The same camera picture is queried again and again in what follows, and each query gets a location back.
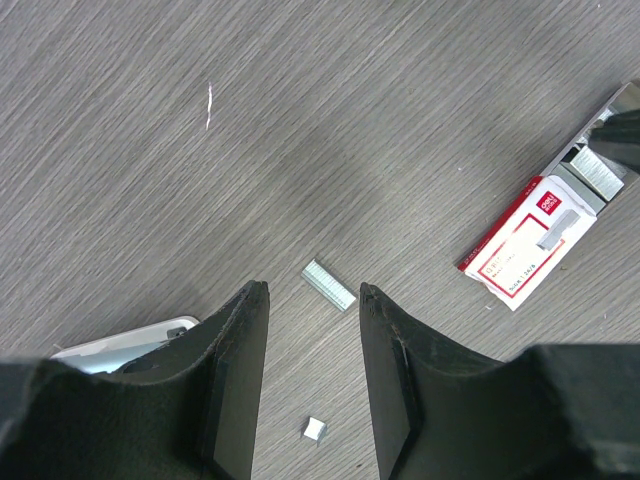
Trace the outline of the small staple strip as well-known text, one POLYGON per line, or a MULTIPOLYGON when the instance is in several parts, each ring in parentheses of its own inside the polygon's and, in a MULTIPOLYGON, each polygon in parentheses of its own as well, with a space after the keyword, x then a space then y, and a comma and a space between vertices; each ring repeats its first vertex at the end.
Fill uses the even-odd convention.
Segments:
POLYGON ((319 444, 325 437, 327 429, 327 424, 324 421, 309 416, 302 429, 302 436, 319 444))

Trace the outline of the light blue stapler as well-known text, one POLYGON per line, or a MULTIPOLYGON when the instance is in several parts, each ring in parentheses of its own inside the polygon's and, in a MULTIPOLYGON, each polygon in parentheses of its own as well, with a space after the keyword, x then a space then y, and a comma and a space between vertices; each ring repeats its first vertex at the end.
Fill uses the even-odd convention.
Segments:
POLYGON ((52 359, 87 374, 112 373, 198 324, 192 316, 177 317, 62 349, 52 359))

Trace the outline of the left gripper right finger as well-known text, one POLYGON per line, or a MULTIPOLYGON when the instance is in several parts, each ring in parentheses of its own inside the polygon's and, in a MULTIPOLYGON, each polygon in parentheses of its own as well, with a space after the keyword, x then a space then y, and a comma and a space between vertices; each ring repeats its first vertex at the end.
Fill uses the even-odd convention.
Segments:
POLYGON ((639 348, 536 344, 501 362, 378 287, 359 320, 384 479, 635 479, 639 348))

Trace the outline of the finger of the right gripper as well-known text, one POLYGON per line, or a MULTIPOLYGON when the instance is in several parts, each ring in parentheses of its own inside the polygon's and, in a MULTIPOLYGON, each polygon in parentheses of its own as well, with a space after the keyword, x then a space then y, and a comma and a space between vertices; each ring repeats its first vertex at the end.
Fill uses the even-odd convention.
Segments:
POLYGON ((591 130, 588 147, 604 158, 639 173, 640 111, 630 110, 608 117, 591 130))

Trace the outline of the red white staple box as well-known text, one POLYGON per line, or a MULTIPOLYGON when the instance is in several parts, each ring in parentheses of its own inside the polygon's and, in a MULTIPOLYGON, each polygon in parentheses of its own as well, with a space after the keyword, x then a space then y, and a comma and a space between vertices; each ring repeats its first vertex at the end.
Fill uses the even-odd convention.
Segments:
MULTIPOLYGON (((605 201, 565 164, 580 149, 589 148, 592 129, 602 126, 614 114, 638 108, 639 82, 628 82, 539 175, 530 179, 458 269, 485 285, 509 309, 516 310, 624 189, 611 201, 605 201)), ((633 181, 630 169, 597 155, 623 181, 624 187, 633 181)))

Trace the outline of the long staple strip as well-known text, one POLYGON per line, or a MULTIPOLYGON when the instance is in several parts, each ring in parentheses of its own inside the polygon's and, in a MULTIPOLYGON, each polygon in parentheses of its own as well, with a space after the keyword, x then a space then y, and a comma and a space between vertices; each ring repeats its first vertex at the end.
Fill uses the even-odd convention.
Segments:
POLYGON ((587 147, 580 149, 565 167, 605 201, 611 201, 624 188, 615 172, 587 147))
POLYGON ((356 295, 316 259, 305 266, 301 275, 340 312, 346 312, 356 302, 356 295))

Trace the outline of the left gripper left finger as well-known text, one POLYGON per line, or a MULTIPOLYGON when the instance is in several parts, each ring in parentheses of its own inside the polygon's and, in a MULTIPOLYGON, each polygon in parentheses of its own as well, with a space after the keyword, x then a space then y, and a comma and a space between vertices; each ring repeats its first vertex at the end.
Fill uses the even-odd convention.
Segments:
POLYGON ((262 281, 112 373, 1 364, 5 479, 247 479, 269 323, 262 281))

